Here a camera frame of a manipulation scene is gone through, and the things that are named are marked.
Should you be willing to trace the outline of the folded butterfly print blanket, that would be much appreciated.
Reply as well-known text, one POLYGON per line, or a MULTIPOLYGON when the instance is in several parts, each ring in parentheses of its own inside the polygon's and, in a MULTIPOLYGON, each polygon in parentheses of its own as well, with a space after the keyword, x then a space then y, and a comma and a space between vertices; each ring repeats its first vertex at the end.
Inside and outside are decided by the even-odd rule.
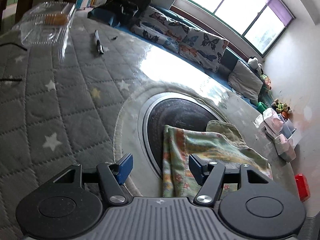
POLYGON ((138 18, 133 20, 130 31, 178 53, 179 43, 189 33, 190 27, 165 16, 154 7, 148 6, 138 18))

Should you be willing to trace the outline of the black pen on table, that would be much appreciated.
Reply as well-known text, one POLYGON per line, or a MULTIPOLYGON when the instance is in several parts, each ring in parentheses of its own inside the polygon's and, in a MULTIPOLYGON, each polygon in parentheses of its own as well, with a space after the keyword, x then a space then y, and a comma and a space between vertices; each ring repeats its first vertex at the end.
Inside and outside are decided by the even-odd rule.
POLYGON ((97 30, 94 31, 94 38, 95 38, 95 45, 98 51, 99 55, 103 55, 104 54, 104 49, 103 49, 103 45, 101 44, 100 38, 99 38, 99 33, 97 30))

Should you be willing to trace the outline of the clear plastic food box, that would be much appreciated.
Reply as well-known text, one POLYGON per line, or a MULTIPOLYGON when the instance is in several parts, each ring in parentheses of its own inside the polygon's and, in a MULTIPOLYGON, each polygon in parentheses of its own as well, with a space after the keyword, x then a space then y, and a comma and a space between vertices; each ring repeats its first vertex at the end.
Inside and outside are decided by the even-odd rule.
POLYGON ((31 8, 18 24, 22 44, 63 44, 74 13, 75 4, 67 2, 43 2, 31 8))

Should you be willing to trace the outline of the red small box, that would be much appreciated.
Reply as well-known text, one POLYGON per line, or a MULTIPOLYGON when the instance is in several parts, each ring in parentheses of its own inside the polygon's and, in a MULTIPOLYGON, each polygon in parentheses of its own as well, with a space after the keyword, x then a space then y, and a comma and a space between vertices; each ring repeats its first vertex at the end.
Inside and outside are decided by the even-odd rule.
POLYGON ((308 181, 304 174, 295 175, 295 181, 298 189, 298 194, 301 202, 305 202, 311 196, 308 181))

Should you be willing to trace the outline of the white plush toy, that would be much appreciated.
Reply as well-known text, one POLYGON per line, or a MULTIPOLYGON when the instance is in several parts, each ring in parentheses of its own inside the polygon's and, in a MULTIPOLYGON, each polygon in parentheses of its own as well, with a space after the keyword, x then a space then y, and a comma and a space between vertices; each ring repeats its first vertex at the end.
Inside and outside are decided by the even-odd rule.
POLYGON ((250 66, 250 68, 256 72, 258 75, 263 74, 262 70, 262 64, 259 63, 258 59, 256 57, 250 57, 248 59, 247 64, 250 66))

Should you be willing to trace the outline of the grey quilted star table cover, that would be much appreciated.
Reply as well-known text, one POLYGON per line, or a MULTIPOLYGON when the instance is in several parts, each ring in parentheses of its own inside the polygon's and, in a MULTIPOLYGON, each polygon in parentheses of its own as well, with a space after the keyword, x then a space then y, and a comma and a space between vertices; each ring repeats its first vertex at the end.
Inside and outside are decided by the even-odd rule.
POLYGON ((63 44, 1 37, 1 239, 296 239, 306 216, 290 164, 263 116, 191 64, 128 33, 75 17, 63 44), (97 30, 104 54, 94 38, 97 30), (266 158, 226 168, 214 205, 163 197, 164 126, 233 124, 266 158), (133 155, 107 205, 97 165, 133 155))

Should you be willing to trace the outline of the black bag on sofa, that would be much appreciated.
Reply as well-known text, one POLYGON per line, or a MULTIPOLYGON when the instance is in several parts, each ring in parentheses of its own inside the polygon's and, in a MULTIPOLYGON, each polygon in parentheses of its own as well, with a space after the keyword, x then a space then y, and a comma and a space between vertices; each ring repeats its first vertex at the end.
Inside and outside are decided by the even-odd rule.
POLYGON ((152 0, 112 0, 100 5, 99 8, 111 12, 115 15, 121 25, 128 24, 129 21, 139 16, 151 4, 152 0))

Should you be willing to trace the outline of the grey plain cushion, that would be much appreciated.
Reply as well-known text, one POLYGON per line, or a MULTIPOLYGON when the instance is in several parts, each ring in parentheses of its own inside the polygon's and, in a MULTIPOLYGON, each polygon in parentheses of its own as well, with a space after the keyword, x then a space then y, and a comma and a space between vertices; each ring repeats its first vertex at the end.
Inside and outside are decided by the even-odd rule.
POLYGON ((249 99, 252 104, 258 104, 263 82, 242 61, 238 60, 229 74, 228 84, 236 92, 249 99))

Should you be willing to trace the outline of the blue sofa bed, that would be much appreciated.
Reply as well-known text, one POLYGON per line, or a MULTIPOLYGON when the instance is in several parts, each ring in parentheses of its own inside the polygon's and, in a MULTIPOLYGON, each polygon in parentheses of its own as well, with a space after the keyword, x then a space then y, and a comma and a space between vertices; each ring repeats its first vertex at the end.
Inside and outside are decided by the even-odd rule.
POLYGON ((134 16, 128 15, 126 19, 124 16, 123 11, 117 15, 104 8, 95 8, 87 15, 178 56, 238 94, 258 111, 272 106, 269 80, 256 57, 244 60, 230 48, 228 40, 165 9, 148 6, 134 16))

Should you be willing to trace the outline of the large butterfly print pillow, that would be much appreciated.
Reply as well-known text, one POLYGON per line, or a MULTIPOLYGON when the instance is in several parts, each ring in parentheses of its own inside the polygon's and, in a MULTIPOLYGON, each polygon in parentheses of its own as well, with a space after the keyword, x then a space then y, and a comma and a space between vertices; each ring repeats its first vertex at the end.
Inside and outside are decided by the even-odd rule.
POLYGON ((189 32, 179 43, 179 54, 198 63, 202 68, 217 73, 229 41, 196 28, 189 32))

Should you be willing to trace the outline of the colourful patterned children's garment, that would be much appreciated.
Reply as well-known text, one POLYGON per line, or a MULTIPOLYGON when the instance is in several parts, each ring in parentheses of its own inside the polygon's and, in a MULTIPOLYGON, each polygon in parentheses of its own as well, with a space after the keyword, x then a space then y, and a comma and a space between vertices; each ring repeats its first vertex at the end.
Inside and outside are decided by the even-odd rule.
POLYGON ((189 169, 191 154, 226 168, 249 164, 273 178, 268 160, 247 146, 233 124, 211 120, 204 132, 165 125, 163 135, 163 197, 194 198, 198 193, 200 185, 189 169))

